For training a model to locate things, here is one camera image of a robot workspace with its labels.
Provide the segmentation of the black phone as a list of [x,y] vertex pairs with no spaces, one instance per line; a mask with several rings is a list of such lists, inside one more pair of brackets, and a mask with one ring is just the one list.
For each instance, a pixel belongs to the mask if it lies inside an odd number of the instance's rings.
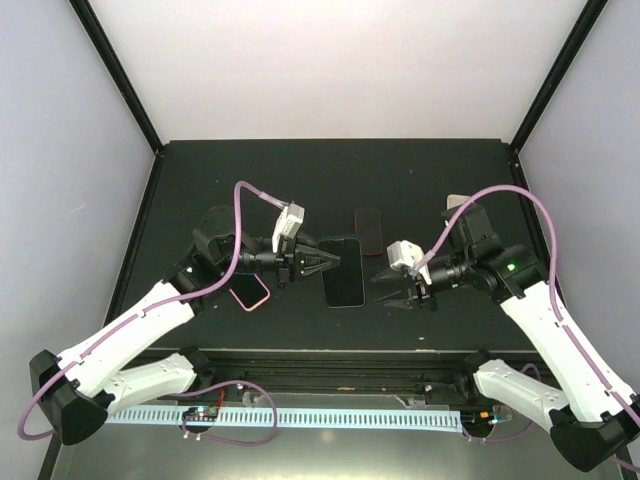
[[329,308],[355,308],[365,304],[361,245],[357,238],[330,238],[319,248],[337,256],[339,265],[322,273],[325,301]]

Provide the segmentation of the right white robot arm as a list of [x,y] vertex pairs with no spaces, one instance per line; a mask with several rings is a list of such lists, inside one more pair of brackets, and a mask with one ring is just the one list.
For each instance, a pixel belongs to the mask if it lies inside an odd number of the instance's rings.
[[529,377],[486,350],[469,356],[456,374],[457,396],[476,403],[483,397],[525,416],[546,431],[561,456],[589,472],[636,440],[639,395],[613,373],[595,351],[559,297],[542,263],[527,247],[505,247],[485,209],[443,212],[451,227],[453,253],[435,256],[409,241],[388,246],[387,269],[375,283],[397,290],[379,298],[388,307],[436,307],[436,297],[460,287],[487,294],[521,329],[555,377],[549,386]]

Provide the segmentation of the phone with red edge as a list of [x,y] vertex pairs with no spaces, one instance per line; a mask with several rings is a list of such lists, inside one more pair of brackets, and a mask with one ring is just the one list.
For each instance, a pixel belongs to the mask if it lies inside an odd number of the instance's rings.
[[381,214],[376,208],[358,208],[354,212],[354,230],[364,256],[382,254],[383,239]]

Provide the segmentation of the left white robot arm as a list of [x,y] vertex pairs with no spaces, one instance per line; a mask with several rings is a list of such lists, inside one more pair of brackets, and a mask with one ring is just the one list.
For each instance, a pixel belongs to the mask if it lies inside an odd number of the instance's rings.
[[185,392],[193,399],[207,397],[215,376],[194,347],[142,367],[129,363],[205,310],[234,273],[272,271],[284,287],[341,263],[339,256],[300,232],[304,210],[298,205],[283,207],[270,238],[245,234],[236,227],[239,219],[232,206],[212,207],[194,228],[186,257],[141,300],[79,344],[32,357],[32,404],[62,444],[78,444],[110,416],[157,397]]

